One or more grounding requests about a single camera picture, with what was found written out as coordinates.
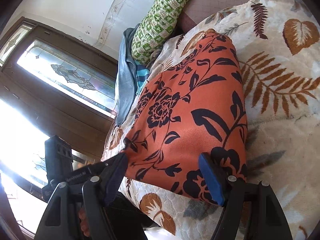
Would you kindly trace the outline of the person left hand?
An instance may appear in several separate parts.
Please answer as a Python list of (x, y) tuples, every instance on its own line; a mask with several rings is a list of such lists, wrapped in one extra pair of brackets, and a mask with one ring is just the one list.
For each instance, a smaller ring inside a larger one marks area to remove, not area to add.
[(85, 212), (84, 207), (82, 207), (79, 210), (78, 216), (80, 218), (80, 229), (81, 229), (82, 233), (84, 234), (84, 236), (89, 237), (90, 236), (90, 231), (89, 231), (86, 212)]

